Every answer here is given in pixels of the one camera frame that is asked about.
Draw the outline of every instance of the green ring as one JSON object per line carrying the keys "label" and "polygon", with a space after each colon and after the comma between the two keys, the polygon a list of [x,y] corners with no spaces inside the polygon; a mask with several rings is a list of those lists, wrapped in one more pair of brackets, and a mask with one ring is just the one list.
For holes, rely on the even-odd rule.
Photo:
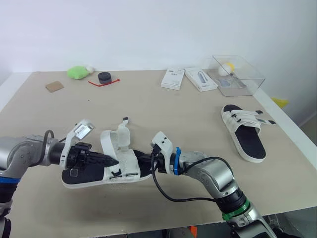
{"label": "green ring", "polygon": [[222,214],[222,218],[223,220],[225,220],[226,222],[228,222],[232,217],[238,216],[240,214],[242,214],[245,210],[247,210],[250,206],[250,202],[248,201],[248,199],[246,200],[246,202],[237,210],[227,213],[227,214]]}

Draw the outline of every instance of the blue ring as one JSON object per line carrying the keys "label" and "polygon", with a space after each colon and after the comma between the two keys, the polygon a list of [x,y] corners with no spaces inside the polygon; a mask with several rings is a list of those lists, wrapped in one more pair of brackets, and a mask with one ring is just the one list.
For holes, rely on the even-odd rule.
{"label": "blue ring", "polygon": [[20,178],[6,178],[6,177],[0,177],[0,183],[19,183]]}
{"label": "blue ring", "polygon": [[174,164],[174,174],[178,174],[178,162],[179,162],[179,156],[182,153],[181,149],[179,147],[176,148],[176,156],[175,156],[175,164]]}

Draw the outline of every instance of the clear plastic box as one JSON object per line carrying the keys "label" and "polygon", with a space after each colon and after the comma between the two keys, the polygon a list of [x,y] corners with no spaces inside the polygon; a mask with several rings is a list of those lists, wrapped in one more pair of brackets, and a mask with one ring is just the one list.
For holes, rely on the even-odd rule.
{"label": "clear plastic box", "polygon": [[253,95],[265,80],[240,56],[213,56],[206,72],[224,96]]}

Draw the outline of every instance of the green toy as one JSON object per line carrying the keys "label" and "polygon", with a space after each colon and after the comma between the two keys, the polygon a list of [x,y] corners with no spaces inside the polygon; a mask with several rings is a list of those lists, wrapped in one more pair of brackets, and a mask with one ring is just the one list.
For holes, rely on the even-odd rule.
{"label": "green toy", "polygon": [[94,72],[94,68],[88,66],[75,66],[67,71],[67,76],[73,79],[82,79]]}

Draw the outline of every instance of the orange object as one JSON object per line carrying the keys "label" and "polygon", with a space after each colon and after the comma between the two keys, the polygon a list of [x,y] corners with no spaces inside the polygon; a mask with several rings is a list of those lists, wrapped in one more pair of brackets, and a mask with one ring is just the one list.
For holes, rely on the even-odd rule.
{"label": "orange object", "polygon": [[194,238],[197,238],[197,227],[191,226],[189,227],[189,230],[193,234]]}

